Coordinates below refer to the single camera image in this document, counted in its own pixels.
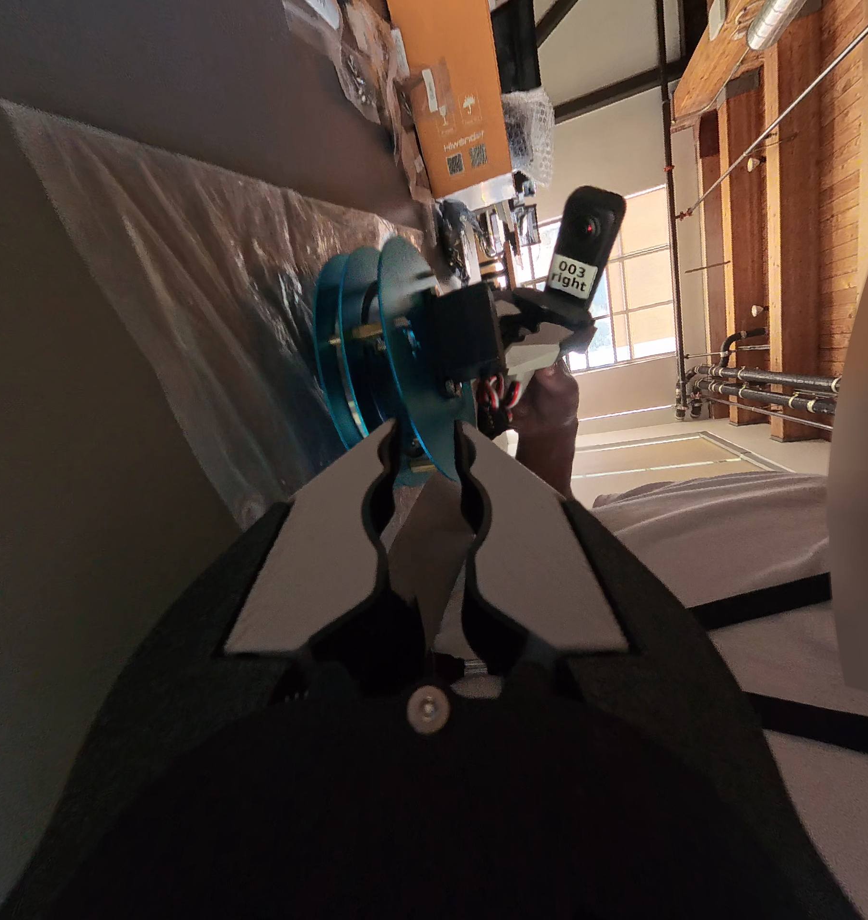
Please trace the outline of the grey desk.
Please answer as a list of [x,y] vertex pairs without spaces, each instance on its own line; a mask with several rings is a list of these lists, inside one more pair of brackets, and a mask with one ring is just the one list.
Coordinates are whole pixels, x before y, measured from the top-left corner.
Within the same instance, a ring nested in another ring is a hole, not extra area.
[[[281,2],[0,2],[0,99],[423,226]],[[124,659],[238,533],[0,107],[0,905]]]

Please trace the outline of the person's right hand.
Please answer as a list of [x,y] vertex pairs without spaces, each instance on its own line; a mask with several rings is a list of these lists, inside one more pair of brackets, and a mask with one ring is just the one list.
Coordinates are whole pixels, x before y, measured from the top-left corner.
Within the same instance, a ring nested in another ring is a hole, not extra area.
[[513,410],[517,458],[533,472],[563,466],[575,452],[578,383],[563,360],[536,371]]

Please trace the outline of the silver ventilation duct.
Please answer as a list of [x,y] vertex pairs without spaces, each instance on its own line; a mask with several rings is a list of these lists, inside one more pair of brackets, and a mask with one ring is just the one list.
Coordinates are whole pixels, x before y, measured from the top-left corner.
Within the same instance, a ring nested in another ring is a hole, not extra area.
[[748,49],[751,52],[764,52],[772,48],[807,4],[808,1],[764,2],[747,30]]

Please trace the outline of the orange cardboard box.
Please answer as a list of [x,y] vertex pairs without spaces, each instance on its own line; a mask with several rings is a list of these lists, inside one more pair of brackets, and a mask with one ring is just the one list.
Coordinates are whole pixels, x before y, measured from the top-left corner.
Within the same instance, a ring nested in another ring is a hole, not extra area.
[[405,91],[437,201],[471,212],[515,196],[486,1],[389,1],[408,65]]

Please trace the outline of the pile of small screw bags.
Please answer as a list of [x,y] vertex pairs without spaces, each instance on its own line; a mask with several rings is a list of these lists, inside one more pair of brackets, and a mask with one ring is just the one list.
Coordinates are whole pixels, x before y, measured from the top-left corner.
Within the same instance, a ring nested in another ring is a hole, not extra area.
[[291,32],[334,65],[348,101],[388,132],[411,198],[435,200],[407,89],[405,50],[397,29],[366,1],[283,1]]

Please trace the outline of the blue round metal base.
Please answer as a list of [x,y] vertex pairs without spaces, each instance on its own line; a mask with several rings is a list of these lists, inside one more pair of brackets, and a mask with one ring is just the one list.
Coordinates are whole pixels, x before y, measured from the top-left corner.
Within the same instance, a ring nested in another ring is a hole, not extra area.
[[428,463],[389,361],[379,301],[381,252],[359,247],[332,257],[313,295],[313,344],[325,406],[345,449],[395,419],[405,465]]

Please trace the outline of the silver antistatic bag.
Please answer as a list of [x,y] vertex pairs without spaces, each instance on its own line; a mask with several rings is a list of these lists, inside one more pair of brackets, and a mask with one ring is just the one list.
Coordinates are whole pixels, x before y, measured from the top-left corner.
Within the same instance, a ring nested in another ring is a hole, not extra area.
[[476,283],[479,259],[474,214],[462,202],[444,199],[436,203],[435,216],[440,252],[451,276],[462,286]]

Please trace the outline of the teal disc with servo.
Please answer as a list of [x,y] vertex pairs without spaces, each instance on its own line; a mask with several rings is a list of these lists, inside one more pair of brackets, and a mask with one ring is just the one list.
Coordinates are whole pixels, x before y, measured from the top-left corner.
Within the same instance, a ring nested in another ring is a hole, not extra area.
[[378,302],[382,338],[402,409],[405,441],[416,440],[428,463],[443,477],[458,481],[454,426],[474,423],[470,383],[449,396],[445,376],[436,368],[428,316],[438,299],[433,270],[415,247],[394,236],[382,247],[378,265]]

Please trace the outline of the black ceiling pipe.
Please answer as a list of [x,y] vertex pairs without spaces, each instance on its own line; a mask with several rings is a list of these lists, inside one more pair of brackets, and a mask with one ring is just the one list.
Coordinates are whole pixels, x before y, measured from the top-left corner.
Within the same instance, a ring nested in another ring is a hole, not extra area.
[[726,397],[753,404],[763,411],[767,407],[777,407],[804,412],[812,416],[834,417],[837,410],[836,399],[829,395],[810,395],[801,392],[775,393],[762,386],[712,377],[695,379],[690,385],[690,395],[693,408],[696,408],[696,405],[701,404],[705,399],[715,397],[716,401],[719,401],[719,397]]
[[783,385],[811,389],[819,393],[839,394],[842,376],[828,377],[821,375],[787,374],[764,371],[750,367],[727,367],[716,364],[701,364],[690,368],[687,377],[710,377],[721,381],[743,382],[748,384]]

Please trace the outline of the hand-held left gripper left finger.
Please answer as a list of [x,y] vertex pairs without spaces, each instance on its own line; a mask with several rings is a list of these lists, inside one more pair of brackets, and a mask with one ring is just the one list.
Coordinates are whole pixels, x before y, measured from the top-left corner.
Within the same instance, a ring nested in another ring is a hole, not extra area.
[[387,420],[295,493],[226,655],[299,653],[375,596],[397,474],[398,421]]

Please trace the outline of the large clear plastic bag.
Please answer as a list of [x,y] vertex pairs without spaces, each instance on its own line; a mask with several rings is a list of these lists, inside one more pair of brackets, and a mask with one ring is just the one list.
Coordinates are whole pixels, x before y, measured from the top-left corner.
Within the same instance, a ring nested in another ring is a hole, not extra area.
[[199,466],[247,529],[343,445],[313,350],[338,254],[422,231],[0,100],[106,301],[152,366]]

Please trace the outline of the person's right forearm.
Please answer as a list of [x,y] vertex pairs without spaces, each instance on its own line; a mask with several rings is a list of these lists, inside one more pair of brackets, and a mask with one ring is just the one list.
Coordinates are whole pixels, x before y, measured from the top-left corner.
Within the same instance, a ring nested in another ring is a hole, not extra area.
[[577,427],[542,433],[519,433],[517,461],[563,498],[571,500]]

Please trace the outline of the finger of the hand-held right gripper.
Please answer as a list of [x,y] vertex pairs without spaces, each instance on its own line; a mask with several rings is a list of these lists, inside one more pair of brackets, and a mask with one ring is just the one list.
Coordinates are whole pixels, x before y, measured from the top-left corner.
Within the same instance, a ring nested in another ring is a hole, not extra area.
[[569,332],[528,332],[508,345],[508,377],[530,379],[532,374],[559,359]]
[[539,298],[497,300],[497,322],[501,339],[526,339],[539,332],[544,319]]

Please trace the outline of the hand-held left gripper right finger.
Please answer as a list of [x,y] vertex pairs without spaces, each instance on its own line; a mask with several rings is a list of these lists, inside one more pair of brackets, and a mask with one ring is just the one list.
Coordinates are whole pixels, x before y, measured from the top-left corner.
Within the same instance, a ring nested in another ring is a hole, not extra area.
[[566,500],[467,422],[454,429],[473,534],[464,638],[476,654],[635,654],[566,514]]

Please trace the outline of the bubble wrap bundle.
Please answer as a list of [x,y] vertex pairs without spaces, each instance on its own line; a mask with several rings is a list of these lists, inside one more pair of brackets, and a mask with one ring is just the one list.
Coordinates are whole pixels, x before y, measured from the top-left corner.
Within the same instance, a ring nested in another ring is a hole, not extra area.
[[547,188],[553,179],[555,109],[543,86],[501,96],[511,169]]

